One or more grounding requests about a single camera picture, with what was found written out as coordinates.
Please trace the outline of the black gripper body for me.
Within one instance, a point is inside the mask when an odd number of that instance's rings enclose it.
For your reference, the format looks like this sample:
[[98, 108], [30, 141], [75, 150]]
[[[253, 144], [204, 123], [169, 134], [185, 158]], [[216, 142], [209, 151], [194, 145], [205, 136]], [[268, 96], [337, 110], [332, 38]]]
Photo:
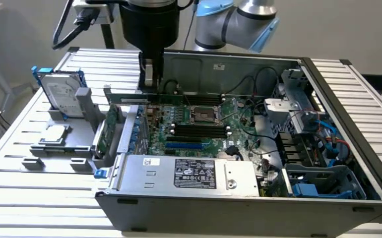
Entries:
[[119, 4], [123, 39], [143, 54], [161, 54], [178, 34], [180, 10], [174, 0], [127, 0]]

